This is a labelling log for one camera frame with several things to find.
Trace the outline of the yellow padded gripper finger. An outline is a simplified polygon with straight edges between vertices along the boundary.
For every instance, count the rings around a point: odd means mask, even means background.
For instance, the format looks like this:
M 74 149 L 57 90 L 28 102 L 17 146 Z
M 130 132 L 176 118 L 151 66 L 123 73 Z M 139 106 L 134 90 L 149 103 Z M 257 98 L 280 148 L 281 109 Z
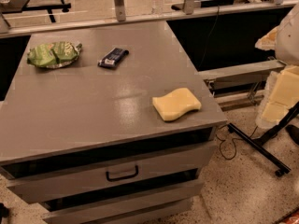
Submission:
M 261 50 L 274 50 L 276 45 L 276 37 L 277 37 L 278 28 L 273 28 L 266 35 L 261 37 L 256 43 L 255 48 Z

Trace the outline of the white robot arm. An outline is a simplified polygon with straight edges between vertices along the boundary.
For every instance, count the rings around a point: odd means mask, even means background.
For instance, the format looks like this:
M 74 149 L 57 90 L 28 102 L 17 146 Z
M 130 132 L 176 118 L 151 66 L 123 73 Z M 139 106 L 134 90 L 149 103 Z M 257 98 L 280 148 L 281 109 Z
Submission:
M 296 4 L 280 25 L 260 38 L 255 47 L 272 49 L 278 60 L 290 65 L 299 65 L 299 4 Z

